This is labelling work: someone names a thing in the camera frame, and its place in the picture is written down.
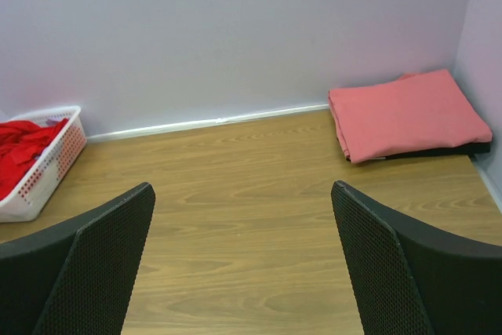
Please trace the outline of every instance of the red fabric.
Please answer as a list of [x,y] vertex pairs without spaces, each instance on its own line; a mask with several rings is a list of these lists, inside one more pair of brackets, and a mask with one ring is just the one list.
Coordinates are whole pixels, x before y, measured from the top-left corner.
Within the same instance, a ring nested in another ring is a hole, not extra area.
[[0,123],[0,200],[4,199],[67,124],[40,127],[30,121]]
[[340,145],[353,163],[492,140],[492,131],[447,70],[332,89],[329,106]]

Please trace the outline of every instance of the white plastic basket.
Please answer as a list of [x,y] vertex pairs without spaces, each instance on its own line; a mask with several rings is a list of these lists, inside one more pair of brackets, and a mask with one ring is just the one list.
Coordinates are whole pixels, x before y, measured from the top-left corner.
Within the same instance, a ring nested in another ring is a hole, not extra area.
[[68,123],[17,186],[0,201],[0,222],[30,221],[38,216],[85,147],[87,139],[79,114],[80,107],[70,106],[33,111],[10,119],[32,121],[43,127],[48,126],[47,121],[57,122],[64,118],[68,118]]

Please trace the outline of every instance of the white baseboard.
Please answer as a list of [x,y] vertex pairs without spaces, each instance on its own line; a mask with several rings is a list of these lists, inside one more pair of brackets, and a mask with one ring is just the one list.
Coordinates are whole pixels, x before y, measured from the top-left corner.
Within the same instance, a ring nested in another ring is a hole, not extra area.
[[499,211],[502,212],[502,194],[500,193],[497,186],[493,183],[492,178],[479,165],[479,161],[476,159],[476,157],[471,157],[471,160],[476,169],[478,170],[479,176],[481,177],[483,183],[488,189],[488,192],[490,193],[490,195],[492,195],[493,201],[495,202],[495,204],[497,204],[497,207],[499,207]]
[[114,133],[101,133],[100,135],[94,135],[92,137],[88,137],[87,141],[90,143],[100,143],[103,141],[119,140],[128,137],[144,137],[146,135],[155,135],[157,133],[172,133],[174,131],[182,131],[185,129],[200,129],[202,127],[219,126],[228,123],[252,121],[254,119],[278,117],[279,115],[304,113],[307,111],[317,111],[325,109],[329,109],[329,105],[318,104],[318,105],[310,105],[302,107],[291,107],[289,109],[263,111],[261,113],[236,115],[234,117],[228,117],[228,118],[204,119],[201,121],[169,123],[166,125],[142,127],[139,129],[125,129],[124,131],[117,131]]

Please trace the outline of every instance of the wooden table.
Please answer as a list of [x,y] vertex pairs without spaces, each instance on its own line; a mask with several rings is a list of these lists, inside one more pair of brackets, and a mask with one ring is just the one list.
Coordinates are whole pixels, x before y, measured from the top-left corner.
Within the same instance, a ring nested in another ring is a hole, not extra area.
[[502,245],[502,216],[467,157],[353,166],[328,111],[91,144],[40,217],[0,224],[0,239],[149,181],[158,199],[124,334],[362,334],[334,180]]

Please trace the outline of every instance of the white wall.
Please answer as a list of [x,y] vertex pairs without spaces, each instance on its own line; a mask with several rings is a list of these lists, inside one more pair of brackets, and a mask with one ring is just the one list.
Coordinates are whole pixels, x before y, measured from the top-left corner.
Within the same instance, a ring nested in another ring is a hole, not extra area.
[[460,39],[455,77],[494,133],[493,150],[478,156],[502,192],[502,0],[470,0]]
[[453,65],[467,0],[0,0],[0,107],[89,134],[326,102]]

